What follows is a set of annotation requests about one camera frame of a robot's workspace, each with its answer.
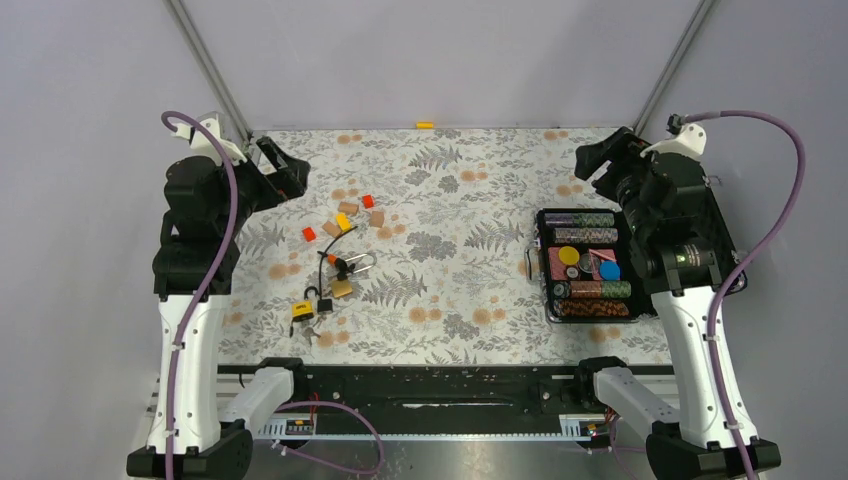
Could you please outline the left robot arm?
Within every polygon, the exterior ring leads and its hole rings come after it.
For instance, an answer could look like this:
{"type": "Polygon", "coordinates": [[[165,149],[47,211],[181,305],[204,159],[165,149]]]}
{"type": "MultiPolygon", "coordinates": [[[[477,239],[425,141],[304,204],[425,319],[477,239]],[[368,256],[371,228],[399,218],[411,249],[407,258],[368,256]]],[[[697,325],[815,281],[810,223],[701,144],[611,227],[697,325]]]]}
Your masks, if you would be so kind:
{"type": "Polygon", "coordinates": [[[250,160],[228,172],[215,152],[186,157],[166,172],[169,208],[152,265],[163,339],[160,388],[146,444],[127,457],[131,477],[241,479],[254,434],[276,407],[296,411],[309,401],[307,380],[271,367],[227,409],[217,403],[218,346],[240,258],[236,237],[252,214],[303,196],[311,170],[267,136],[257,145],[272,172],[250,160]]]}

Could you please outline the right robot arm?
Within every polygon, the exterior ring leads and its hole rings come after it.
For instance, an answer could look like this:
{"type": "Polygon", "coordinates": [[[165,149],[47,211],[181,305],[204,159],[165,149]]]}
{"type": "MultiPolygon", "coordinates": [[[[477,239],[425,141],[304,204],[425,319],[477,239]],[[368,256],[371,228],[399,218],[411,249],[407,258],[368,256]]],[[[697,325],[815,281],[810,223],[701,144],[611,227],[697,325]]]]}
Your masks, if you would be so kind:
{"type": "Polygon", "coordinates": [[[621,208],[632,268],[668,341],[678,403],[611,364],[578,379],[573,396],[583,410],[607,406],[626,421],[659,479],[756,479],[782,458],[747,411],[726,343],[722,301],[743,268],[700,162],[705,143],[690,124],[655,144],[622,127],[577,148],[575,175],[621,208]]]}

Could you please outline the orange black padlock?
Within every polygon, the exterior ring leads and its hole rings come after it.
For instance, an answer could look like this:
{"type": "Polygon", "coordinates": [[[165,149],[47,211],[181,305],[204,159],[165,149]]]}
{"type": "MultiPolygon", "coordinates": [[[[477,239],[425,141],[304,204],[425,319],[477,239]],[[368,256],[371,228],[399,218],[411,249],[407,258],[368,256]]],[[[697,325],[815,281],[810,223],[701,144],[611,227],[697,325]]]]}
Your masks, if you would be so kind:
{"type": "Polygon", "coordinates": [[[332,265],[339,273],[347,273],[350,271],[349,263],[345,259],[339,258],[336,255],[327,254],[326,261],[330,265],[332,265]]]}

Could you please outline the brass long-shackle padlock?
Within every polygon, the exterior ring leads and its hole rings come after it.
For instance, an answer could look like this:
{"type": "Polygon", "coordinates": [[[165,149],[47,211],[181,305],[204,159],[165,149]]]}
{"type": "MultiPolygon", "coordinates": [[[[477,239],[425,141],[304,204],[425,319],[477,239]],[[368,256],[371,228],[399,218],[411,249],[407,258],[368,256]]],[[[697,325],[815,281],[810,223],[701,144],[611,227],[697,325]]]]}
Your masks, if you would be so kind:
{"type": "Polygon", "coordinates": [[[339,273],[336,270],[334,279],[330,282],[330,292],[334,299],[340,299],[353,292],[351,278],[369,270],[377,263],[377,257],[372,253],[362,253],[345,259],[350,265],[350,271],[339,273]]]}

